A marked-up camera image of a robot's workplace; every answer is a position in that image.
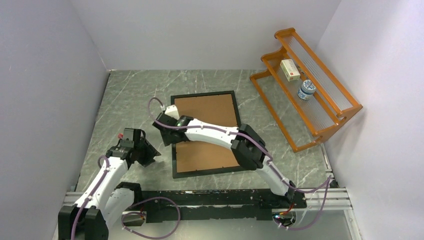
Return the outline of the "black picture frame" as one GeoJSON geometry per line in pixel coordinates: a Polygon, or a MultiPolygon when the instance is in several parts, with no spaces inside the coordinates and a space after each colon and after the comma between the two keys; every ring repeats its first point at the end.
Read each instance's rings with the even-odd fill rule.
{"type": "MultiPolygon", "coordinates": [[[[236,114],[236,117],[237,117],[237,123],[238,123],[238,126],[240,126],[241,125],[241,119],[240,119],[240,114],[239,114],[239,110],[238,110],[236,94],[233,90],[172,95],[170,97],[170,103],[175,105],[174,104],[174,98],[176,98],[176,97],[177,98],[187,98],[187,97],[200,97],[200,96],[222,95],[222,94],[231,94],[232,95],[234,110],[235,110],[235,114],[236,114]]],[[[239,165],[238,167],[225,168],[223,171],[220,171],[219,169],[211,169],[211,170],[200,170],[200,171],[186,172],[186,173],[177,173],[177,171],[176,171],[176,144],[172,145],[172,177],[174,179],[188,178],[188,177],[198,177],[198,176],[206,176],[206,175],[215,175],[215,174],[224,174],[224,173],[231,173],[231,172],[240,172],[240,171],[243,171],[243,170],[244,169],[239,165]]]]}

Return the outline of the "brown backing board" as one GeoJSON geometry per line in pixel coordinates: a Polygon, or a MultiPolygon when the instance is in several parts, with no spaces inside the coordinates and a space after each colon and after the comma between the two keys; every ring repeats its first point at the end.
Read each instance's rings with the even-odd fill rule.
{"type": "MultiPolygon", "coordinates": [[[[228,94],[192,97],[175,97],[174,104],[180,115],[224,127],[237,127],[233,96],[228,94]]],[[[176,172],[188,173],[203,170],[223,171],[238,167],[231,150],[207,142],[191,141],[175,145],[176,172]]]]}

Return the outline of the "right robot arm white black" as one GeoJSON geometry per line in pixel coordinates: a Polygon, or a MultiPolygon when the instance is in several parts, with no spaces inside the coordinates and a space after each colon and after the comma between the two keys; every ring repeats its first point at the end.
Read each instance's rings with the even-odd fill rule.
{"type": "Polygon", "coordinates": [[[268,184],[278,206],[286,208],[294,201],[295,186],[275,166],[262,138],[248,124],[225,127],[185,115],[176,119],[161,112],[152,125],[160,131],[165,146],[205,142],[231,150],[240,167],[254,171],[268,184]]]}

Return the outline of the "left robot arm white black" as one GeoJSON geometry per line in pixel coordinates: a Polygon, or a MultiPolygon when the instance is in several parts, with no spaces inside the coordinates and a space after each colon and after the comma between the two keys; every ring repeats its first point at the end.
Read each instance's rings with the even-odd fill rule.
{"type": "Polygon", "coordinates": [[[138,128],[125,128],[118,143],[97,160],[100,167],[94,180],[71,205],[58,213],[58,239],[106,240],[110,228],[126,209],[142,206],[140,184],[121,181],[131,165],[143,167],[155,162],[160,153],[147,141],[146,133],[138,128]]]}

